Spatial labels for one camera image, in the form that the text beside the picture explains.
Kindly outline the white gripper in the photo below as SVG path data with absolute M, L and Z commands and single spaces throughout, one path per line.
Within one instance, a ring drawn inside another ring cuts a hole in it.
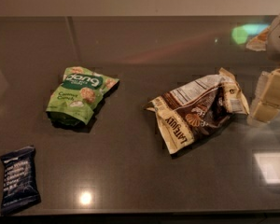
M 280 61 L 280 13 L 270 26 L 267 54 L 270 60 Z M 280 112 L 280 68 L 261 73 L 256 96 L 258 98 L 255 98 L 250 106 L 249 118 L 269 123 Z

